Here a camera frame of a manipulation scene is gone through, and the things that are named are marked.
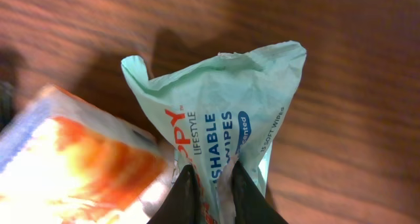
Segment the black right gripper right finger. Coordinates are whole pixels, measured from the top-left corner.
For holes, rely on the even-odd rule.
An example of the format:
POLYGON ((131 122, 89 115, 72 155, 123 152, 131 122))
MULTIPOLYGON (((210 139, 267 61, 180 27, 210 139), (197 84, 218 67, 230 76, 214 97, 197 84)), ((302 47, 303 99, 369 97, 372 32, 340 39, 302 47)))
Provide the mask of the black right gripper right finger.
POLYGON ((288 224, 265 200, 240 162, 232 170, 231 187, 235 224, 288 224))

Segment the teal snack packet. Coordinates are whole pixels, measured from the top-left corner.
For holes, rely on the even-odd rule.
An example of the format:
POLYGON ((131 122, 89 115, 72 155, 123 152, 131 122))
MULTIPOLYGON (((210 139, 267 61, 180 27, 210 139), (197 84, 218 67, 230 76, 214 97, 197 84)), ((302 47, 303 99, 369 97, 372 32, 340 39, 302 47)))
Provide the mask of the teal snack packet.
POLYGON ((143 59, 121 69, 141 109, 175 148, 178 168, 192 166, 200 191, 201 223, 228 223, 224 190, 242 164, 266 192, 272 143, 299 86, 306 49, 286 41, 248 53, 221 53, 150 79, 143 59))

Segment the orange tissue pack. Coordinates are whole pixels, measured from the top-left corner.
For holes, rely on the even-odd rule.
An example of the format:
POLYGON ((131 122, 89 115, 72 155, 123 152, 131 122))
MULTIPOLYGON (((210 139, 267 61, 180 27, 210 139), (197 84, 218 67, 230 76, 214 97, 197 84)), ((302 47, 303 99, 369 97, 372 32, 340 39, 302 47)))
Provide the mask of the orange tissue pack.
POLYGON ((149 132, 47 85, 1 132, 1 222, 135 223, 166 166, 149 132))

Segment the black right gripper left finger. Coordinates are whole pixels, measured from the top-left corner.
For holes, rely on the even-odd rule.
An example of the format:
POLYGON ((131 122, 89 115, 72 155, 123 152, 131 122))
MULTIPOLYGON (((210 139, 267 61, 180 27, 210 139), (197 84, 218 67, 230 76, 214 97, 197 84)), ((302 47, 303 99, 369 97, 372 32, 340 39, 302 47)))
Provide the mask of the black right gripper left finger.
POLYGON ((147 224, 198 224, 200 192, 192 165, 184 166, 160 209, 147 224))

